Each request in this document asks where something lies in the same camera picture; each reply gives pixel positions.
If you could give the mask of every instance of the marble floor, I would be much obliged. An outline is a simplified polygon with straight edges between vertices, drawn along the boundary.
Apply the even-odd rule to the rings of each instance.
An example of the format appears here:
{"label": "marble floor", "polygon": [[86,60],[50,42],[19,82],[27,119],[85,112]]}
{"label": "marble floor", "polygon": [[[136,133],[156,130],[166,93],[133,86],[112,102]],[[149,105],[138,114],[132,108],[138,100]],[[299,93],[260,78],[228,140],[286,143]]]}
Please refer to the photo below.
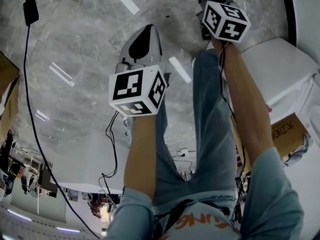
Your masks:
{"label": "marble floor", "polygon": [[[25,0],[0,0],[0,50],[22,69],[27,27]],[[242,51],[263,41],[287,38],[283,0],[236,0],[247,11],[252,27],[239,47]],[[104,134],[114,110],[108,105],[108,80],[115,72],[120,50],[135,31],[154,24],[160,33],[164,60],[175,56],[192,75],[191,60],[205,49],[198,19],[197,0],[133,0],[139,11],[133,15],[120,0],[36,0],[39,21],[31,26],[27,76],[36,128],[43,150],[52,159],[63,142],[90,132]],[[68,84],[50,67],[57,65],[69,76]],[[168,62],[167,68],[173,66]],[[172,71],[166,93],[170,149],[195,149],[192,84]],[[19,83],[18,116],[13,129],[25,146],[35,147],[27,111],[24,77]],[[117,118],[113,131],[117,142],[128,145],[127,131]],[[185,157],[195,161],[195,153]],[[178,170],[188,168],[178,162]]]}

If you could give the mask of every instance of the light blue jeans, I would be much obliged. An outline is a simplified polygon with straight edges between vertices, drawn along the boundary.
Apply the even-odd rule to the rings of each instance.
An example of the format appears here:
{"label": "light blue jeans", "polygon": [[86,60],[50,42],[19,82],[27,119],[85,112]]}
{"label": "light blue jeans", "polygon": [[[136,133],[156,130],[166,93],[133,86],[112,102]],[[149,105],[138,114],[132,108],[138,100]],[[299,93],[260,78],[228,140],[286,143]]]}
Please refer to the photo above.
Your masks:
{"label": "light blue jeans", "polygon": [[[165,144],[166,104],[156,116],[156,190],[153,205],[161,206],[192,194],[235,191],[237,155],[230,110],[221,96],[218,55],[201,52],[193,68],[193,109],[196,135],[196,171],[184,181]],[[128,120],[133,132],[134,119]]]}

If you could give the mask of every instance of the white table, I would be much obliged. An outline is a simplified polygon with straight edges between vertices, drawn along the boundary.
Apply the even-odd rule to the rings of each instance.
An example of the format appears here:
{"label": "white table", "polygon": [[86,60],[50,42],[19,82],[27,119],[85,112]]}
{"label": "white table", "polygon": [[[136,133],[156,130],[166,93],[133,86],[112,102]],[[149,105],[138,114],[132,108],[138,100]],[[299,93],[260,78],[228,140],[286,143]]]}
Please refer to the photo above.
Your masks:
{"label": "white table", "polygon": [[[118,170],[106,179],[113,194],[122,194],[124,171],[129,149],[116,143]],[[52,172],[60,186],[86,193],[103,193],[98,179],[101,173],[109,174],[115,168],[114,150],[104,132],[92,132],[88,136],[60,144],[53,161]]]}
{"label": "white table", "polygon": [[320,0],[293,0],[293,6],[297,47],[320,65]]}

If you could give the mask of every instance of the white cube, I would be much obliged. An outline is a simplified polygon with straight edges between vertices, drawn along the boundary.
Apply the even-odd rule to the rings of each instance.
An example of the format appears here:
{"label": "white cube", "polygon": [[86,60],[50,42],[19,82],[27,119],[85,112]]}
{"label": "white cube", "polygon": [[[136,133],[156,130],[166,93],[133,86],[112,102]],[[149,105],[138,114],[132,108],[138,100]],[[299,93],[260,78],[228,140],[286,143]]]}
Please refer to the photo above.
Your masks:
{"label": "white cube", "polygon": [[218,2],[208,1],[202,23],[220,40],[240,43],[251,23],[244,10]]}
{"label": "white cube", "polygon": [[167,89],[158,65],[128,70],[109,78],[109,104],[126,117],[156,115]]}

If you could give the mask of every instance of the forearm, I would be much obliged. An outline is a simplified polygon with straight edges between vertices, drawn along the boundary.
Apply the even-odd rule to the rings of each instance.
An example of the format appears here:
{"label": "forearm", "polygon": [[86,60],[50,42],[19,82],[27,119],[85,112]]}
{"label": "forearm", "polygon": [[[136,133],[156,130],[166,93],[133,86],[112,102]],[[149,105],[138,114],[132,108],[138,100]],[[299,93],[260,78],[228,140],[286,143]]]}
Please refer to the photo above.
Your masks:
{"label": "forearm", "polygon": [[124,171],[124,186],[154,198],[156,189],[156,116],[135,119]]}
{"label": "forearm", "polygon": [[[212,43],[220,53],[220,41],[213,40]],[[262,152],[273,147],[271,123],[264,98],[233,44],[225,48],[224,74],[239,135],[253,165]]]}

